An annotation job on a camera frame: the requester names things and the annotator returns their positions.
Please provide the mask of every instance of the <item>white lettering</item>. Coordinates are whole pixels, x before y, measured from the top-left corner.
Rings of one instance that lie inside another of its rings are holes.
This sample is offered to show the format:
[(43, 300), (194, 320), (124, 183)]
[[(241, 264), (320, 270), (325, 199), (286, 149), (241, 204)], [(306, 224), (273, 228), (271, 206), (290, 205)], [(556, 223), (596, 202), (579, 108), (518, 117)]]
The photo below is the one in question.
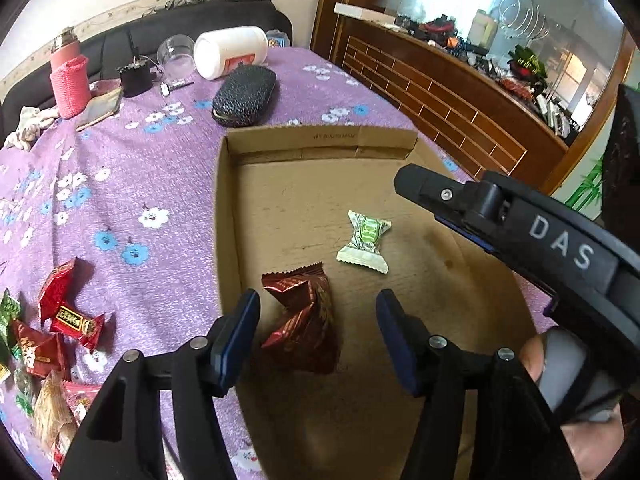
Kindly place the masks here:
[(549, 222), (546, 220), (546, 218), (538, 215), (536, 217), (536, 221), (533, 222), (533, 225), (531, 226), (531, 231), (529, 231), (529, 234), (537, 240), (542, 240), (542, 238), (546, 236), (547, 231), (549, 231)]
[(566, 250), (569, 248), (569, 233), (565, 231), (562, 233), (555, 242), (551, 244), (552, 249), (560, 249), (562, 256), (566, 258)]
[(591, 260), (589, 259), (586, 253), (591, 253), (591, 255), (593, 255), (593, 249), (587, 244), (582, 244), (578, 252), (582, 257), (582, 260), (578, 260), (578, 258), (574, 258), (574, 263), (578, 266), (579, 269), (587, 270), (591, 265)]

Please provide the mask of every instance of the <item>clear plastic cup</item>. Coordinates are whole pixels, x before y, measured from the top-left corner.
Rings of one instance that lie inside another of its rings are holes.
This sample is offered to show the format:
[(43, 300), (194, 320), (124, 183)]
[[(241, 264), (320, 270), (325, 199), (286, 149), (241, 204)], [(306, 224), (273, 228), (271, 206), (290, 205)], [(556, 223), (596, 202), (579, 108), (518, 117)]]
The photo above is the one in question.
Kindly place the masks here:
[(189, 36), (177, 34), (164, 40), (158, 47), (158, 64), (164, 72), (164, 81), (171, 83), (185, 79), (196, 69), (193, 60), (195, 43)]

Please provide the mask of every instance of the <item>cardboard box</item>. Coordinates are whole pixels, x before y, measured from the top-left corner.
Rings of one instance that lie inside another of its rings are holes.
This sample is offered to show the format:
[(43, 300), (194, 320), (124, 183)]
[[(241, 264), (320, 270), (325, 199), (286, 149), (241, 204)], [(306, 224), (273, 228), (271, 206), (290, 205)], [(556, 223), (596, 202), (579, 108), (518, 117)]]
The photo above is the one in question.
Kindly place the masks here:
[(391, 16), (390, 14), (384, 14), (382, 12), (377, 12), (376, 10), (365, 9), (364, 7), (357, 7), (348, 4), (335, 4), (334, 13), (356, 18), (363, 22), (395, 23), (396, 21), (396, 17)]
[[(400, 387), (378, 330), (382, 288), (463, 349), (519, 350), (535, 334), (511, 271), (395, 194), (394, 176), (408, 162), (447, 173), (409, 130), (251, 128), (224, 140), (216, 183), (219, 293), (226, 312), (245, 288), (260, 293), (255, 350), (237, 393), (271, 480), (400, 478), (422, 400)], [(336, 261), (353, 232), (349, 209), (393, 222), (380, 245), (387, 275)], [(328, 376), (279, 369), (259, 347), (282, 314), (261, 275), (318, 261), (342, 339), (338, 369)], [(460, 478), (475, 431), (468, 399)]]

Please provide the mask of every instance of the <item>headboard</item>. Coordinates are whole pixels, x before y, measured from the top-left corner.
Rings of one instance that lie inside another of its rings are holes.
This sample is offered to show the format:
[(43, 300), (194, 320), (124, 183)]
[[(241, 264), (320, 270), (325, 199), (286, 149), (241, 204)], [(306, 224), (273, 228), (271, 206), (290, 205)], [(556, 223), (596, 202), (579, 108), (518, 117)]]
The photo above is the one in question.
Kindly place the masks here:
[[(160, 43), (174, 34), (186, 34), (195, 40), (208, 30), (240, 25), (255, 25), (265, 32), (277, 28), (293, 43), (291, 22), (271, 0), (206, 0), (158, 10), (83, 41), (82, 53), (89, 58), (89, 81), (119, 78), (116, 69), (129, 64), (134, 51), (155, 59)], [(50, 74), (50, 65), (45, 63), (9, 90), (0, 105), (0, 146), (16, 129), (23, 106), (50, 108), (55, 104)]]

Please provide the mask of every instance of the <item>brick pattern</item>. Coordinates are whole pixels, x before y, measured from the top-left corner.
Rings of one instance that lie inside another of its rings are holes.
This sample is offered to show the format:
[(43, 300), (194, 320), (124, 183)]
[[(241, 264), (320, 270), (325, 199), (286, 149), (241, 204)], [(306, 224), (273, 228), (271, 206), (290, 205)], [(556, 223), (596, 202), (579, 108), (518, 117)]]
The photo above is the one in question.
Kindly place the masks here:
[(370, 44), (350, 36), (342, 68), (407, 115), (469, 174), (510, 174), (526, 149), (459, 95)]

